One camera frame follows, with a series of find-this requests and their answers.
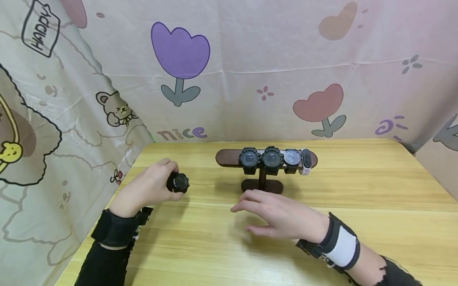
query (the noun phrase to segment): left hand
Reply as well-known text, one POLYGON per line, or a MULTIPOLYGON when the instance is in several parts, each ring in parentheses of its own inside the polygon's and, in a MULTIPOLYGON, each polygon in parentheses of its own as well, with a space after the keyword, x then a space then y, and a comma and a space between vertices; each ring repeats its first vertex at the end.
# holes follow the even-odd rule
POLYGON ((183 193, 173 193, 166 183, 172 172, 178 172, 178 164, 168 158, 149 166, 130 181, 111 203, 110 211, 120 217, 134 217, 141 208, 165 201, 178 201, 183 193))

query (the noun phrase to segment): black sleeve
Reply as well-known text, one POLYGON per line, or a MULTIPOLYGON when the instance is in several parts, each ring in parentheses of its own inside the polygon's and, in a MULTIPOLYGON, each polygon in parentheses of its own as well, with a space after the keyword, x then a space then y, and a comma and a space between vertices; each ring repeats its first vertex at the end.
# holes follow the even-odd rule
MULTIPOLYGON (((387 265, 380 270, 385 270, 386 274, 383 276, 382 281, 378 282, 374 286, 422 286, 421 282, 416 280, 411 274, 409 274, 402 267, 396 265, 391 259, 382 256, 387 265)), ((350 275, 346 272, 348 281, 356 286, 360 286, 356 283, 350 275)))
POLYGON ((132 248, 108 250, 94 241, 75 286, 123 286, 132 248))

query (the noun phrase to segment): hand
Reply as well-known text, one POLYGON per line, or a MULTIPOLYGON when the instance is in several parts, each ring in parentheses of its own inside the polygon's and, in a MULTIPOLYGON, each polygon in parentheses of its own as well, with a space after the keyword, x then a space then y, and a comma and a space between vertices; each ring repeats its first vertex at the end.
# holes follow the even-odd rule
POLYGON ((255 235, 284 239, 305 239, 321 243, 329 227, 329 218, 295 200, 260 190, 247 190, 231 212, 249 211, 267 222, 266 226, 248 226, 255 235))
POLYGON ((173 171, 178 172, 178 164, 168 158, 149 166, 119 192, 109 207, 110 211, 129 218, 145 206, 180 200, 184 194, 170 192, 166 186, 173 171))

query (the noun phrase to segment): white velcro strap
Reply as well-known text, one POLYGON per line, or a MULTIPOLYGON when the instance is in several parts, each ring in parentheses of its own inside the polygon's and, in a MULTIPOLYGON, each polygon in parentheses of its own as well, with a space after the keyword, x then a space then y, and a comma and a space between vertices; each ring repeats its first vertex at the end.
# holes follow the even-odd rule
POLYGON ((340 226, 336 246, 331 252, 324 255, 336 265, 345 267, 353 259, 355 251, 356 237, 340 226))

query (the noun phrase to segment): wrist brace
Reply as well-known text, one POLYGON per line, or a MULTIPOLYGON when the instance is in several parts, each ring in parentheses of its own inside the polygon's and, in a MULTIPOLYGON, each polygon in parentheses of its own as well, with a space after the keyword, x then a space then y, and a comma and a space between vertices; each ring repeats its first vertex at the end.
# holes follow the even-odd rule
POLYGON ((122 218, 104 210, 91 237, 98 243, 110 247, 123 247, 138 239, 140 227, 149 220, 152 208, 142 208, 135 217, 122 218))
POLYGON ((351 269, 360 257, 356 234, 332 213, 329 213, 329 228, 321 243, 300 239, 296 246, 314 258, 323 259, 340 273, 351 269))

